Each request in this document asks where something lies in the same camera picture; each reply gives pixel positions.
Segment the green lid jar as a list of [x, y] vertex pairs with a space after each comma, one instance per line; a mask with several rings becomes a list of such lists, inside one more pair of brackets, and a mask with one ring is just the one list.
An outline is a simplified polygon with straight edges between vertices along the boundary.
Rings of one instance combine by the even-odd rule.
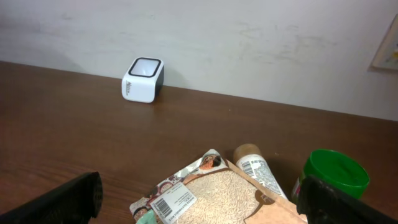
[[370, 183], [368, 173], [354, 159], [338, 151], [317, 149], [309, 155], [292, 189], [293, 203], [298, 200], [303, 180], [310, 175], [354, 198], [360, 198]]

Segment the beige brown snack pouch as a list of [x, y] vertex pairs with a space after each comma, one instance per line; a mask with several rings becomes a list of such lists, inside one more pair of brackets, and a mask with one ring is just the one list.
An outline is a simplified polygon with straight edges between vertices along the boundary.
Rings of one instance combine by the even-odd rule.
[[214, 149], [155, 185], [129, 207], [153, 210], [157, 223], [306, 223], [296, 206]]

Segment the white bamboo print tube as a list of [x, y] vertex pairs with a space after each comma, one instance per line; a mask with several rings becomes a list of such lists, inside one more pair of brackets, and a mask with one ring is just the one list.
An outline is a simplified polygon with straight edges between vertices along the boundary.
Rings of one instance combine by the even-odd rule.
[[243, 144], [233, 152], [233, 162], [245, 174], [259, 182], [271, 192], [287, 199], [286, 194], [276, 181], [270, 167], [255, 144]]

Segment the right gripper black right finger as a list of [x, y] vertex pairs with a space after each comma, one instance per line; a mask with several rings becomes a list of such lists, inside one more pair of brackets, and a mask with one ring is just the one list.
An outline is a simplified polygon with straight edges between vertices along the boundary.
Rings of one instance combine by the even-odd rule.
[[397, 224], [397, 220], [310, 175], [302, 181], [297, 213], [308, 224]]

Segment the teal snack packet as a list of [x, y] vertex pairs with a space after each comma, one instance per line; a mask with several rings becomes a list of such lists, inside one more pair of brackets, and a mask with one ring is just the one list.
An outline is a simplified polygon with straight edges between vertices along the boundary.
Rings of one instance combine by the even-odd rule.
[[153, 210], [139, 210], [134, 217], [137, 218], [137, 224], [157, 224], [157, 220]]

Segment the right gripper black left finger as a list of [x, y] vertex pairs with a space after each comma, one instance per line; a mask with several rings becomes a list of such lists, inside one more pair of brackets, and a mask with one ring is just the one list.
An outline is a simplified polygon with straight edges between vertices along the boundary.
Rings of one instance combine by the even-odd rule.
[[98, 172], [84, 173], [20, 207], [1, 215], [1, 223], [88, 223], [103, 202]]

